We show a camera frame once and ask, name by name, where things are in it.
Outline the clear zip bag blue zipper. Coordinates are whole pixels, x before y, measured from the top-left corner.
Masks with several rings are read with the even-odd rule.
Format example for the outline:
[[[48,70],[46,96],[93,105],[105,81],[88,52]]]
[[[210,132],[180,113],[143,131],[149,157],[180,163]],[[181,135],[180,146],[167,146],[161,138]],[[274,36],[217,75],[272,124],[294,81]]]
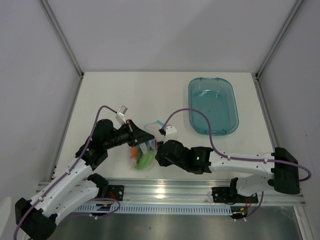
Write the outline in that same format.
[[[141,155],[145,155],[147,152],[154,152],[154,154],[156,156],[156,153],[158,151],[158,145],[160,142],[160,141],[158,141],[158,139],[160,137],[159,129],[162,128],[163,125],[164,125],[164,123],[161,122],[160,120],[156,120],[155,122],[147,123],[144,125],[143,130],[149,134],[154,135],[154,139],[146,141],[146,142],[136,146],[136,147],[139,147],[138,157],[140,157]],[[129,166],[131,168],[135,169],[136,161],[137,160],[135,160],[133,157],[131,157],[131,148],[130,148],[129,149]]]

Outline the light green toy vegetable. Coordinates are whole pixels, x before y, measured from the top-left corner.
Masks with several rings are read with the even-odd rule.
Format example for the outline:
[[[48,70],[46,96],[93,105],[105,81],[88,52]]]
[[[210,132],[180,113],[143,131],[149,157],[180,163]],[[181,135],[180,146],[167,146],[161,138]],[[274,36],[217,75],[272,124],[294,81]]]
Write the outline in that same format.
[[[149,151],[146,154],[139,156],[136,160],[135,169],[137,170],[144,170],[149,166],[149,164],[155,158],[155,153],[153,151]]]

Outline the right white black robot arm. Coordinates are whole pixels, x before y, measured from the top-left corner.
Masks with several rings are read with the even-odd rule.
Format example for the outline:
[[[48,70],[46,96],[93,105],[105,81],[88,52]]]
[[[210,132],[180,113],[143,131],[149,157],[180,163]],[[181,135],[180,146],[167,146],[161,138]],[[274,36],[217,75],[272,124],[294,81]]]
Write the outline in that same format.
[[[177,140],[168,140],[159,147],[155,158],[161,167],[174,165],[195,175],[248,174],[231,180],[228,196],[234,202],[266,190],[286,195],[300,194],[298,162],[282,147],[256,156],[232,156],[217,153],[210,147],[187,148]]]

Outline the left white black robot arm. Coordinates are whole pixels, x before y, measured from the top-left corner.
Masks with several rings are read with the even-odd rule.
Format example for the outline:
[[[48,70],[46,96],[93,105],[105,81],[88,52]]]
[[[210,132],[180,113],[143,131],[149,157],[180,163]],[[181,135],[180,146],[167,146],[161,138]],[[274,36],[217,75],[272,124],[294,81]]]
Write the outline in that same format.
[[[46,240],[57,225],[87,201],[113,201],[109,182],[94,170],[108,157],[108,150],[127,144],[136,147],[154,136],[128,119],[119,129],[109,119],[96,120],[85,144],[62,174],[31,199],[15,204],[17,227],[13,238],[23,231],[33,240]]]

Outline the teal plastic tray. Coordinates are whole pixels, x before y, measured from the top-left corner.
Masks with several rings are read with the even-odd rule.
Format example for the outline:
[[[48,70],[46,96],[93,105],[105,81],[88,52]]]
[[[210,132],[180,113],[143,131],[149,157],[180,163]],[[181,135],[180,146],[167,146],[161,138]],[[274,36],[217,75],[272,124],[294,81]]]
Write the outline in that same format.
[[[202,135],[224,136],[239,126],[233,87],[223,78],[197,77],[188,85],[189,121]]]

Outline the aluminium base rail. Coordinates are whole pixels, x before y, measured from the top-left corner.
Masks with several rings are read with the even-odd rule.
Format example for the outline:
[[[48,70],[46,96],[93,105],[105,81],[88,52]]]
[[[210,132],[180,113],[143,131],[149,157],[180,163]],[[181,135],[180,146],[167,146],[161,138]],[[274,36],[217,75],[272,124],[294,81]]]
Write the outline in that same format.
[[[213,204],[212,188],[228,187],[227,180],[108,179],[111,185],[123,185],[123,203],[160,205]],[[262,206],[305,206],[302,194],[285,195],[265,190]]]

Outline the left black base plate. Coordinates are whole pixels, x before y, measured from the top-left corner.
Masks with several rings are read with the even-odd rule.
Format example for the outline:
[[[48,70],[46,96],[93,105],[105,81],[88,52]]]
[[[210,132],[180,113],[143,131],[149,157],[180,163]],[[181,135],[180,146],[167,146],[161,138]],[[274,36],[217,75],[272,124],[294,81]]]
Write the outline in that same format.
[[[99,189],[95,199],[110,198],[122,201],[125,193],[124,185],[108,185]]]

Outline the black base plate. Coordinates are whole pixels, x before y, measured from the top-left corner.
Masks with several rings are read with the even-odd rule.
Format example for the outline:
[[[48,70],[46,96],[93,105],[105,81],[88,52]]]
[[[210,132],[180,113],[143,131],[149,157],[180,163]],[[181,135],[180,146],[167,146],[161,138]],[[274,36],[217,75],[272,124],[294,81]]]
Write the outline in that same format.
[[[245,204],[259,202],[258,196],[254,193],[251,196],[242,196],[238,193],[230,193],[230,187],[213,187],[211,189],[211,195],[214,203],[221,203],[227,205]]]
[[[110,198],[122,201],[125,193],[124,185],[108,185],[99,189],[95,199]]]

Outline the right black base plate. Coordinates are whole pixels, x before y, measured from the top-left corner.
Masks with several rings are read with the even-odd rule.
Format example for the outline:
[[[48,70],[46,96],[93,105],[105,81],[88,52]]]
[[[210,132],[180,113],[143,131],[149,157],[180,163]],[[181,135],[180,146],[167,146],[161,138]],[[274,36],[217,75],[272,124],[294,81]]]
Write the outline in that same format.
[[[227,205],[245,204],[259,202],[258,196],[254,193],[251,196],[242,196],[238,193],[230,193],[230,187],[213,187],[211,189],[211,195],[214,203],[221,203]]]

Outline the right side aluminium rail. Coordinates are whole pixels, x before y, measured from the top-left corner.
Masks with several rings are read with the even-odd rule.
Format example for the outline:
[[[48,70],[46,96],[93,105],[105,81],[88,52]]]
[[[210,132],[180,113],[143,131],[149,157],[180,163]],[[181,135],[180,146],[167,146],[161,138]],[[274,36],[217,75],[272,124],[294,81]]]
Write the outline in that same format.
[[[276,131],[272,122],[270,111],[267,106],[266,98],[263,93],[262,85],[258,77],[253,73],[252,74],[253,83],[257,93],[258,101],[262,110],[262,115],[266,124],[267,132],[270,138],[270,142],[273,148],[280,147]]]

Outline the left aluminium frame post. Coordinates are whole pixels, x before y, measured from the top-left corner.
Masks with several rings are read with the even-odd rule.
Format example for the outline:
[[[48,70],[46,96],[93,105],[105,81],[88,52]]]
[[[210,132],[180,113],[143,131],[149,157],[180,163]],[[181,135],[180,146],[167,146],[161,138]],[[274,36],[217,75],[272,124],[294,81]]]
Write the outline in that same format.
[[[51,28],[53,29],[58,41],[60,42],[66,56],[68,57],[73,69],[75,70],[77,76],[82,79],[84,72],[82,71],[79,62],[76,59],[74,51],[72,50],[69,41],[67,40],[58,19],[55,16],[54,11],[51,8],[51,5],[48,0],[39,0],[39,5],[41,6]]]

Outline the aluminium frame post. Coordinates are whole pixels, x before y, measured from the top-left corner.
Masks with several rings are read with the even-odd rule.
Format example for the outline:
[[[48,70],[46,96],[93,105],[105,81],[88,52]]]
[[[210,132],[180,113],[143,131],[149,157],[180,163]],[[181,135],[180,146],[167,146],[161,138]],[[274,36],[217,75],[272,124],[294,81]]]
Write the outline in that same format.
[[[72,50],[69,41],[67,40],[58,19],[55,16],[54,11],[51,8],[51,5],[48,0],[39,0],[39,5],[41,6],[51,28],[53,29],[58,41],[60,42],[66,56],[68,57],[73,69],[75,70],[77,76],[82,79],[84,72],[82,71],[79,62],[76,59],[74,51]]]
[[[271,62],[273,56],[276,54],[277,50],[281,46],[283,40],[290,31],[290,28],[293,26],[296,18],[298,17],[300,11],[305,5],[306,0],[296,0],[293,4],[293,7],[290,9],[287,17],[285,18],[283,24],[281,25],[276,37],[274,38],[271,47],[267,51],[265,57],[263,58],[257,72],[255,73],[255,78],[259,81],[267,66]]]

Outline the right aluminium frame post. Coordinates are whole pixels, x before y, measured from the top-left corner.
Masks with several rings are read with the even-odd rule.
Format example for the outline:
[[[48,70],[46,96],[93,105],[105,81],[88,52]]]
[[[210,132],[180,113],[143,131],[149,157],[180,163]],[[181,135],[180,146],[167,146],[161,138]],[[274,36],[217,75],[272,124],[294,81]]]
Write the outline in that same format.
[[[267,66],[271,62],[273,56],[276,54],[277,50],[281,46],[283,40],[290,31],[290,28],[293,26],[296,18],[298,17],[300,11],[305,5],[306,0],[296,0],[293,4],[293,7],[290,9],[287,17],[285,18],[283,24],[281,25],[276,37],[274,38],[271,47],[267,51],[265,57],[263,58],[257,72],[255,73],[255,78],[259,81]]]

